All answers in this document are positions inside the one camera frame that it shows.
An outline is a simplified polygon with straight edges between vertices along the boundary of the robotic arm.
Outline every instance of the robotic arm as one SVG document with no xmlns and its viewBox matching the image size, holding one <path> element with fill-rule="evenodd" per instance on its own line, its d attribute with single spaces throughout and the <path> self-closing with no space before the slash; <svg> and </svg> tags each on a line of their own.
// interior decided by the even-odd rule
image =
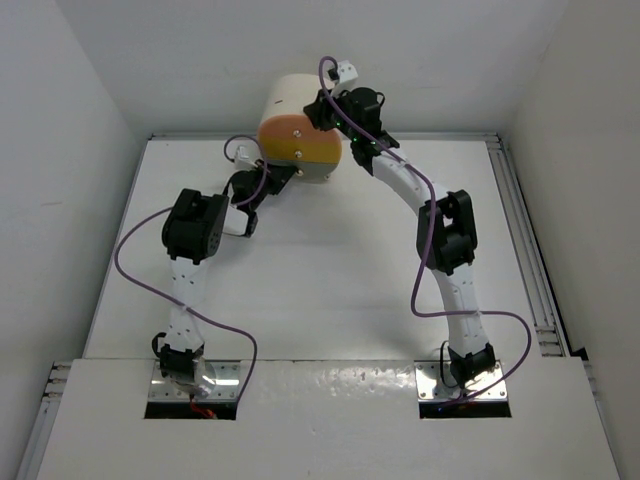
<svg viewBox="0 0 640 480">
<path fill-rule="evenodd" d="M 471 264 L 478 242 L 471 198 L 464 190 L 453 193 L 434 184 L 437 207 L 435 212 L 431 212 L 431 194 L 427 185 L 407 168 L 408 160 L 400 144 L 382 129 L 380 110 L 385 101 L 384 95 L 370 88 L 349 90 L 358 78 L 355 67 L 349 62 L 338 63 L 337 68 L 329 71 L 329 76 L 335 82 L 331 90 L 335 102 L 376 141 L 370 141 L 344 122 L 322 90 L 316 100 L 304 108 L 313 127 L 339 129 L 351 140 L 351 152 L 358 165 L 391 187 L 407 203 L 418 217 L 416 245 L 420 256 L 426 246 L 429 219 L 431 215 L 436 216 L 427 267 L 436 278 L 445 310 L 474 312 L 447 316 L 451 373 L 462 387 L 495 365 L 493 347 L 482 327 L 473 286 Z M 398 162 L 381 145 L 404 161 Z M 445 226 L 445 218 L 451 221 L 449 225 Z"/>
</svg>

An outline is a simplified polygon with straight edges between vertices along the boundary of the white floor panel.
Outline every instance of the white floor panel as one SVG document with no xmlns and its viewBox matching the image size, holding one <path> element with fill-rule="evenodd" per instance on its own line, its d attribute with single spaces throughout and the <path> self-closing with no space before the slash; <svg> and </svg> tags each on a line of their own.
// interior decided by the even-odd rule
<svg viewBox="0 0 640 480">
<path fill-rule="evenodd" d="M 579 359 L 525 363 L 513 418 L 457 420 L 418 418 L 404 361 L 259 362 L 237 421 L 144 420 L 152 365 L 74 363 L 39 480 L 618 478 Z"/>
</svg>

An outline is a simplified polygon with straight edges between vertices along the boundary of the cable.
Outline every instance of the cable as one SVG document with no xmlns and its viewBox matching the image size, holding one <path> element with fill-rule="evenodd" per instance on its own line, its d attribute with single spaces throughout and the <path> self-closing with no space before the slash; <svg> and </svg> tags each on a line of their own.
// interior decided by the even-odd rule
<svg viewBox="0 0 640 480">
<path fill-rule="evenodd" d="M 445 340 L 444 342 L 442 342 L 442 345 L 440 345 L 440 381 L 447 388 L 456 388 L 458 386 L 457 382 L 455 385 L 448 385 L 444 379 L 444 346 L 447 343 L 449 343 L 449 340 Z"/>
<path fill-rule="evenodd" d="M 189 397 L 189 408 L 191 408 L 192 412 L 199 413 L 204 418 L 211 419 L 211 418 L 214 418 L 216 416 L 215 413 L 213 413 L 213 410 L 211 410 L 209 408 L 200 408 L 198 405 L 196 405 L 196 402 L 193 399 L 193 395 L 191 397 Z"/>
<path fill-rule="evenodd" d="M 414 173 L 416 176 L 418 176 L 427 185 L 427 188 L 429 189 L 429 194 L 431 195 L 431 198 L 429 199 L 429 205 L 430 205 L 431 211 L 435 212 L 436 211 L 436 192 L 435 192 L 435 189 L 433 187 L 433 184 L 431 183 L 431 180 L 429 180 L 429 178 L 427 178 L 427 176 L 424 175 L 416 167 L 414 167 L 410 163 L 406 162 L 405 159 L 400 157 L 397 153 L 395 153 L 394 151 L 392 151 L 390 148 L 388 148 L 387 146 L 383 145 L 382 143 L 378 142 L 378 140 L 373 135 L 371 135 L 365 129 L 360 127 L 346 113 L 344 113 L 344 111 L 342 111 L 340 106 L 333 99 L 333 97 L 331 96 L 331 92 L 329 92 L 329 89 L 327 88 L 326 82 L 324 80 L 324 64 L 326 62 L 331 62 L 333 64 L 333 66 L 337 69 L 338 68 L 338 61 L 335 58 L 331 57 L 331 56 L 324 56 L 324 57 L 322 57 L 320 59 L 320 63 L 318 65 L 318 79 L 320 81 L 320 87 L 322 88 L 322 93 L 324 94 L 325 99 L 327 100 L 329 105 L 331 105 L 331 107 L 334 109 L 334 111 L 338 115 L 340 115 L 340 117 L 351 128 L 353 128 L 356 132 L 358 132 L 360 135 L 364 136 L 365 138 L 369 139 L 370 141 L 377 142 L 377 144 L 380 146 L 380 148 L 385 153 L 387 153 L 388 155 L 391 156 L 391 158 L 393 158 L 394 160 L 396 160 L 397 162 L 403 164 L 406 168 L 411 170 L 412 173 Z M 435 318 L 435 317 L 442 317 L 442 316 L 475 314 L 477 312 L 473 312 L 473 311 L 450 311 L 450 312 L 432 312 L 432 313 L 423 313 L 423 312 L 419 312 L 418 311 L 418 308 L 416 306 L 416 301 L 417 301 L 417 298 L 418 298 L 418 292 L 420 291 L 420 284 L 422 282 L 422 275 L 424 273 L 425 267 L 427 266 L 427 260 L 429 258 L 429 253 L 431 251 L 431 244 L 433 242 L 433 232 L 435 230 L 435 219 L 436 219 L 435 215 L 430 215 L 429 228 L 427 230 L 427 242 L 426 242 L 426 245 L 425 245 L 425 249 L 424 249 L 424 251 L 422 253 L 422 257 L 420 259 L 420 267 L 418 269 L 418 273 L 416 275 L 416 281 L 415 281 L 415 283 L 413 285 L 413 291 L 411 293 L 411 312 L 416 317 L 420 317 L 420 318 Z M 457 405 L 457 404 L 468 402 L 469 400 L 471 400 L 471 399 L 473 399 L 473 398 L 475 398 L 475 397 L 477 397 L 479 395 L 482 395 L 487 390 L 490 390 L 491 388 L 495 387 L 500 382 L 502 382 L 502 381 L 506 380 L 507 378 L 509 378 L 518 368 L 520 368 L 520 366 L 524 363 L 524 361 L 526 360 L 527 356 L 529 355 L 529 352 L 531 351 L 531 343 L 532 343 L 531 329 L 529 328 L 529 325 L 527 324 L 527 322 L 521 316 L 519 316 L 519 315 L 517 315 L 515 313 L 505 312 L 505 311 L 502 311 L 502 310 L 485 310 L 485 311 L 480 311 L 480 313 L 483 314 L 483 315 L 507 316 L 507 317 L 512 317 L 512 318 L 515 318 L 516 320 L 518 320 L 522 324 L 522 326 L 524 327 L 524 329 L 526 330 L 526 333 L 527 333 L 527 346 L 525 348 L 525 351 L 522 354 L 522 356 L 520 357 L 520 359 L 513 366 L 513 368 L 511 370 L 509 370 L 507 373 L 505 373 L 502 376 L 501 379 L 499 379 L 498 381 L 496 381 L 493 384 L 489 385 L 488 387 L 483 388 L 482 390 L 478 390 L 477 392 L 473 392 L 472 394 L 467 395 L 466 397 L 460 397 L 460 398 L 457 398 L 457 399 L 449 401 L 449 402 L 444 402 L 441 405 L 442 407 L 447 407 L 447 406 L 452 406 L 452 405 Z"/>
<path fill-rule="evenodd" d="M 242 200 L 240 202 L 234 203 L 234 205 L 236 207 L 241 207 L 243 205 L 247 205 L 249 203 L 251 203 L 260 193 L 260 191 L 264 188 L 265 183 L 267 183 L 267 173 L 269 170 L 269 162 L 267 161 L 267 154 L 264 151 L 264 148 L 262 146 L 262 144 L 258 141 L 257 138 L 252 137 L 251 135 L 234 135 L 230 138 L 227 139 L 226 142 L 224 142 L 224 146 L 222 147 L 222 153 L 224 154 L 224 157 L 229 160 L 232 163 L 235 163 L 235 160 L 233 158 L 231 158 L 229 156 L 229 154 L 227 153 L 227 147 L 229 147 L 229 144 L 234 141 L 237 140 L 238 138 L 245 138 L 247 140 L 251 140 L 253 143 L 255 143 L 258 146 L 258 149 L 260 150 L 260 155 L 262 156 L 262 161 L 264 162 L 264 165 L 262 165 L 262 177 L 260 178 L 260 183 L 258 184 L 258 187 L 256 188 L 256 191 L 253 192 L 253 194 L 251 194 L 251 196 L 245 200 Z"/>
<path fill-rule="evenodd" d="M 148 284 L 138 280 L 137 278 L 129 275 L 127 272 L 125 272 L 125 270 L 122 268 L 122 265 L 120 264 L 120 251 L 122 250 L 122 247 L 125 245 L 127 240 L 129 240 L 129 238 L 131 238 L 131 236 L 135 232 L 137 232 L 140 228 L 142 228 L 148 222 L 150 222 L 151 220 L 153 220 L 156 217 L 159 217 L 163 213 L 167 213 L 168 211 L 171 210 L 171 208 L 172 207 L 163 208 L 159 212 L 156 212 L 156 213 L 154 213 L 152 215 L 149 215 L 147 218 L 145 218 L 144 220 L 142 220 L 141 222 L 136 224 L 131 230 L 129 230 L 124 235 L 124 237 L 122 237 L 122 240 L 120 240 L 120 242 L 118 243 L 118 246 L 116 247 L 115 253 L 113 255 L 113 264 L 115 265 L 116 270 L 118 271 L 118 273 L 120 275 L 122 275 L 125 279 L 127 279 L 128 281 L 133 283 L 134 285 L 137 285 L 140 288 L 144 288 L 145 290 L 147 290 L 147 291 L 149 291 L 149 292 L 151 292 L 151 293 L 153 293 L 155 295 L 158 295 L 159 297 L 162 297 L 165 300 L 170 301 L 174 305 L 177 305 L 178 307 L 183 308 L 183 307 L 185 307 L 185 304 L 182 303 L 180 300 L 178 300 L 177 298 L 173 297 L 172 295 L 169 295 L 168 293 L 163 292 L 162 290 L 158 290 L 157 288 L 152 287 L 151 285 L 148 285 Z M 249 380 L 251 380 L 251 376 L 253 375 L 253 370 L 254 370 L 254 368 L 256 366 L 256 361 L 258 360 L 258 342 L 256 342 L 256 339 L 253 337 L 253 335 L 251 335 L 249 332 L 247 332 L 245 330 L 241 330 L 239 328 L 232 327 L 230 325 L 225 325 L 224 323 L 219 323 L 219 322 L 216 322 L 215 320 L 211 320 L 210 318 L 205 317 L 200 312 L 194 310 L 191 307 L 186 307 L 185 310 L 187 312 L 189 312 L 191 315 L 193 315 L 194 317 L 202 320 L 205 323 L 208 323 L 209 325 L 211 325 L 213 327 L 220 328 L 222 330 L 227 330 L 229 332 L 237 333 L 239 335 L 242 335 L 242 336 L 248 338 L 251 341 L 251 344 L 253 345 L 253 355 L 252 355 L 252 358 L 251 358 L 251 364 L 249 365 L 249 371 L 247 372 L 247 377 L 245 378 L 244 383 L 242 384 L 242 388 L 240 389 L 240 393 L 238 394 L 238 400 L 237 400 L 236 403 L 240 404 L 240 399 L 242 398 L 242 396 L 244 395 L 245 390 L 247 389 L 247 385 L 249 384 Z"/>
<path fill-rule="evenodd" d="M 260 154 L 262 155 L 262 161 L 264 162 L 263 168 L 262 168 L 262 178 L 260 180 L 260 183 L 258 184 L 258 187 L 256 188 L 256 191 L 253 192 L 253 194 L 245 199 L 242 200 L 241 202 L 237 202 L 234 203 L 235 206 L 242 206 L 245 205 L 247 203 L 250 203 L 254 198 L 256 198 L 258 196 L 258 194 L 260 193 L 260 191 L 262 190 L 262 188 L 264 187 L 266 181 L 267 181 L 267 168 L 268 168 L 268 162 L 267 162 L 267 156 L 264 152 L 264 148 L 262 148 L 262 145 L 260 144 L 260 142 L 255 139 L 252 136 L 249 135 L 234 135 L 231 138 L 229 138 L 225 144 L 224 144 L 224 156 L 228 159 L 231 160 L 232 162 L 234 161 L 232 158 L 229 157 L 229 155 L 227 154 L 227 147 L 229 145 L 229 143 L 232 140 L 235 140 L 237 138 L 246 138 L 248 140 L 251 140 L 252 142 L 254 142 L 256 145 L 258 145 L 258 149 L 260 150 Z M 152 287 L 151 285 L 148 285 L 144 282 L 142 282 L 141 280 L 138 280 L 137 278 L 129 275 L 127 272 L 125 272 L 125 270 L 122 268 L 122 265 L 120 264 L 120 251 L 122 250 L 122 247 L 124 246 L 124 244 L 129 240 L 129 238 L 131 238 L 131 236 L 137 232 L 140 228 L 142 228 L 144 225 L 146 225 L 148 222 L 150 222 L 151 220 L 153 220 L 156 217 L 159 217 L 160 215 L 167 213 L 171 210 L 172 207 L 167 207 L 167 208 L 163 208 L 162 210 L 148 216 L 147 218 L 145 218 L 144 220 L 140 221 L 138 224 L 136 224 L 131 230 L 129 230 L 123 237 L 122 240 L 120 240 L 120 242 L 118 243 L 118 246 L 115 249 L 114 255 L 113 255 L 113 263 L 116 267 L 116 270 L 118 271 L 118 273 L 120 275 L 122 275 L 126 280 L 130 281 L 131 283 L 133 283 L 134 285 L 139 286 L 140 288 L 143 288 L 151 293 L 153 293 L 154 295 L 157 295 L 159 297 L 164 298 L 165 300 L 168 300 L 169 302 L 173 303 L 174 305 L 181 307 L 181 308 L 185 308 L 185 310 L 187 312 L 189 312 L 191 315 L 193 315 L 194 317 L 198 318 L 199 320 L 202 320 L 203 322 L 216 327 L 216 328 L 220 328 L 222 330 L 227 330 L 229 332 L 233 332 L 233 333 L 237 333 L 239 335 L 242 335 L 246 338 L 248 338 L 251 341 L 251 344 L 253 345 L 253 355 L 251 358 L 251 364 L 249 365 L 249 371 L 247 372 L 247 377 L 244 380 L 244 383 L 242 384 L 242 388 L 240 389 L 240 393 L 238 393 L 238 399 L 236 401 L 236 404 L 240 404 L 240 399 L 242 398 L 242 396 L 244 395 L 245 390 L 247 389 L 247 385 L 249 385 L 249 380 L 251 380 L 251 376 L 253 375 L 253 370 L 256 366 L 256 361 L 258 360 L 258 342 L 256 341 L 256 339 L 253 337 L 253 335 L 251 335 L 249 332 L 242 330 L 240 328 L 236 328 L 236 327 L 232 327 L 230 325 L 225 325 L 223 323 L 219 323 L 216 322 L 214 320 L 211 320 L 210 318 L 205 317 L 204 315 L 202 315 L 200 312 L 194 310 L 191 307 L 186 307 L 185 304 L 183 302 L 181 302 L 180 300 L 178 300 L 177 298 L 173 297 L 172 295 L 169 295 L 168 293 L 163 292 L 162 290 L 159 290 L 155 287 Z"/>
</svg>

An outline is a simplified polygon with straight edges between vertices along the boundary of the small white connector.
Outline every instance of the small white connector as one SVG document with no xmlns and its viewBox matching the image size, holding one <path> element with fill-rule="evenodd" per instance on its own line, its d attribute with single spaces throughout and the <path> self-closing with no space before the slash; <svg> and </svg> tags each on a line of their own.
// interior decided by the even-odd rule
<svg viewBox="0 0 640 480">
<path fill-rule="evenodd" d="M 338 81 L 336 82 L 333 90 L 331 90 L 331 96 L 337 98 L 345 90 L 353 89 L 358 80 L 358 72 L 349 60 L 343 60 L 338 62 Z"/>
</svg>

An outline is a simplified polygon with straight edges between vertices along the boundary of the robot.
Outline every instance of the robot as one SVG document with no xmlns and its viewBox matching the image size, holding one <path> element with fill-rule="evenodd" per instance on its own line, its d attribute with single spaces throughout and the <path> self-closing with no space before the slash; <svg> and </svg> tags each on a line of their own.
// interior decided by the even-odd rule
<svg viewBox="0 0 640 480">
<path fill-rule="evenodd" d="M 382 129 L 380 112 L 384 95 L 366 87 L 353 88 L 358 74 L 347 61 L 329 70 L 329 77 L 334 82 L 330 95 L 335 104 L 375 142 L 345 122 L 322 89 L 315 101 L 303 109 L 313 128 L 339 130 L 350 140 L 357 164 L 393 189 L 416 214 L 416 247 L 420 257 L 427 243 L 429 223 L 435 217 L 426 266 L 438 283 L 445 310 L 470 312 L 447 317 L 451 374 L 457 386 L 464 388 L 496 363 L 473 285 L 472 264 L 478 241 L 471 198 L 464 190 L 453 192 L 433 184 L 437 201 L 432 211 L 431 192 L 416 173 L 419 171 L 409 163 L 398 141 Z M 392 158 L 382 146 L 403 161 Z M 208 261 L 216 253 L 221 235 L 250 237 L 257 225 L 256 210 L 260 203 L 268 195 L 280 193 L 298 171 L 294 165 L 249 164 L 242 147 L 237 150 L 235 161 L 246 167 L 231 177 L 223 194 L 207 197 L 184 190 L 163 228 L 162 239 L 173 271 L 173 295 L 191 308 L 205 298 Z M 202 391 L 204 339 L 196 320 L 184 307 L 173 307 L 168 331 L 154 338 L 153 349 L 160 359 L 163 376 L 169 376 L 192 395 Z"/>
</svg>

